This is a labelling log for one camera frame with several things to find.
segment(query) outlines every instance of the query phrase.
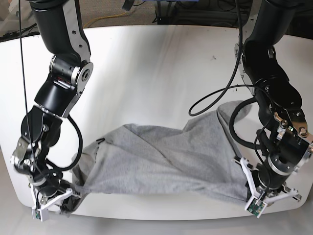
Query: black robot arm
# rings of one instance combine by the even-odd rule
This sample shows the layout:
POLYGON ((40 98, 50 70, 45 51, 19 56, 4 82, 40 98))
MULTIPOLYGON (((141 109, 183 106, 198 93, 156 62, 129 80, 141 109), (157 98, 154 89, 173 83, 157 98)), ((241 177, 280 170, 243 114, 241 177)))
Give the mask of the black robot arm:
MULTIPOLYGON (((301 199, 297 190, 290 191, 285 181, 292 172, 309 160, 313 153, 313 136, 308 131, 299 92, 289 83, 284 70, 276 60, 274 44, 285 34, 293 15, 302 0, 254 1, 249 19, 243 27, 244 45, 241 53, 240 73, 249 87, 253 99, 240 104, 230 120, 230 132, 240 144, 262 150, 265 160, 257 168, 250 168, 252 174, 248 183, 255 185, 248 198, 246 210, 260 216, 268 204, 287 196, 301 199), (257 102, 259 119, 264 125, 257 131, 259 145, 240 140, 233 127, 238 111, 245 105, 257 102), (265 129, 270 130, 268 138, 265 129)), ((235 46, 238 56, 239 46, 235 46)), ((238 160, 246 173, 244 159, 238 160)))
POLYGON ((69 112, 83 93, 93 64, 78 0, 29 2, 45 46, 54 56, 48 78, 35 97, 36 105, 22 121, 22 136, 13 153, 12 164, 19 173, 28 176, 36 204, 33 217, 44 221, 48 218, 50 206, 58 204, 63 210, 71 210, 73 198, 79 197, 69 183, 61 179, 62 171, 73 168, 82 153, 83 139, 69 112), (77 157, 65 168, 46 158, 49 148, 60 137, 61 117, 69 119, 79 138, 77 157), (39 192, 44 205, 39 203, 39 192))

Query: yellow cable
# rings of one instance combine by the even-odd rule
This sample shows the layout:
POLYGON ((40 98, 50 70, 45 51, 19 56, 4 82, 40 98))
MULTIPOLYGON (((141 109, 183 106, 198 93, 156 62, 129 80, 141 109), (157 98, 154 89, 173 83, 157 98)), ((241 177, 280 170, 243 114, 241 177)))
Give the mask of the yellow cable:
POLYGON ((98 20, 107 19, 107 18, 115 18, 115 17, 120 17, 120 16, 125 15, 126 13, 127 13, 127 12, 124 12, 124 13, 122 13, 122 14, 118 14, 118 15, 112 15, 112 16, 102 16, 102 17, 97 17, 97 18, 94 18, 94 19, 92 19, 92 20, 88 21, 88 22, 84 25, 84 28, 86 28, 86 26, 87 26, 87 25, 89 25, 89 26, 90 26, 90 24, 93 24, 93 23, 95 23, 95 22, 96 22, 96 21, 98 21, 98 20))

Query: white table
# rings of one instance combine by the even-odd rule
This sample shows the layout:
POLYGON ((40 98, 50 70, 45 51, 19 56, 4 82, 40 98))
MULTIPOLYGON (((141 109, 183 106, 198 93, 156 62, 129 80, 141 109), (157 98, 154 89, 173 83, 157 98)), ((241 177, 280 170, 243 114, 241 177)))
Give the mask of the white table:
MULTIPOLYGON (((86 35, 94 70, 84 94, 71 111, 81 129, 84 146, 125 123, 183 128, 190 119, 189 107, 204 95, 224 87, 230 78, 235 64, 233 48, 238 30, 151 25, 93 28, 86 30, 86 35)), ((23 48, 27 101, 31 108, 38 89, 47 77, 52 54, 46 50, 40 36, 23 39, 23 48)), ((25 115, 19 50, 18 40, 0 44, 0 145, 17 197, 30 207, 32 200, 28 180, 16 173, 10 164, 25 115)), ((302 95, 303 110, 311 130, 313 67, 310 61, 313 59, 313 41, 285 36, 276 46, 276 51, 280 65, 302 95)), ((237 74, 233 84, 241 83, 237 74)), ((248 89, 238 88, 227 92, 218 104, 249 97, 248 89)), ((257 111, 258 107, 253 106, 248 117, 235 126, 247 140, 253 140, 255 131, 261 127, 257 111)), ((75 130, 65 120, 60 140, 50 149, 49 158, 60 166, 66 166, 71 162, 77 146, 75 130)), ((241 149, 247 158, 256 162, 252 151, 241 149)), ((291 176, 287 181, 303 196, 300 203, 287 199, 275 203, 266 212, 300 207, 313 183, 312 167, 313 161, 310 161, 297 176, 291 176)), ((70 173, 65 173, 65 179, 70 178, 70 173)), ((75 214, 144 220, 196 220, 249 215, 237 205, 195 193, 145 196, 91 194, 75 214)))

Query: white tabletop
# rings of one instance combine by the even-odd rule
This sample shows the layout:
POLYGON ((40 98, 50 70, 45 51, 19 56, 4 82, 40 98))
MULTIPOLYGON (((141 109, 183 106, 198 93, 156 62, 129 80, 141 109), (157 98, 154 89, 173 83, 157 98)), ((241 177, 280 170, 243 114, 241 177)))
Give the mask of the white tabletop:
POLYGON ((192 221, 143 221, 79 215, 70 218, 50 213, 42 223, 31 216, 12 187, 0 151, 1 235, 311 235, 313 234, 313 189, 306 203, 295 210, 192 221))
MULTIPOLYGON (((238 30, 200 26, 122 26, 86 30, 94 70, 84 94, 71 111, 81 129, 84 146, 99 136, 126 123, 183 128, 189 107, 204 95, 223 88, 231 76, 235 59, 234 44, 238 30)), ((50 54, 40 36, 23 39, 28 107, 48 74, 50 54)), ((2 67, 0 86, 0 145, 18 199, 32 206, 25 176, 16 173, 10 156, 20 137, 24 117, 22 72, 19 42, 0 43, 2 67)), ((313 98, 310 78, 313 68, 313 41, 284 36, 276 46, 277 58, 291 83, 303 98, 303 110, 313 125, 313 98)), ((233 84, 242 84, 237 74, 233 84)), ((226 93, 218 103, 244 100, 251 94, 246 88, 226 93)), ((254 106, 236 130, 247 140, 255 138, 261 127, 254 106)), ((59 142, 48 157, 61 166, 71 162, 77 151, 75 130, 65 120, 59 142)), ((256 162, 250 150, 244 155, 256 162)), ((287 199, 275 203, 266 212, 300 207, 313 183, 313 161, 287 183, 303 196, 300 203, 287 199)), ((76 214, 125 219, 193 220, 249 215, 242 207, 209 199, 195 193, 173 195, 91 194, 76 214)))

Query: gray cloth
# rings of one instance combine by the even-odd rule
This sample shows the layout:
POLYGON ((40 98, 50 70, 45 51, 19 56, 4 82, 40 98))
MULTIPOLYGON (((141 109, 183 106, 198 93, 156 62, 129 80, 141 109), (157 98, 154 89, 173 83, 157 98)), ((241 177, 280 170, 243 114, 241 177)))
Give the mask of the gray cloth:
MULTIPOLYGON (((183 130, 135 124, 117 128, 104 136, 105 141, 95 141, 83 150, 72 170, 75 189, 83 199, 91 192, 195 191, 243 204, 246 178, 232 161, 238 150, 227 135, 229 118, 239 103, 226 103, 217 111, 191 119, 183 130)), ((243 108, 236 120, 249 110, 250 106, 243 108)))

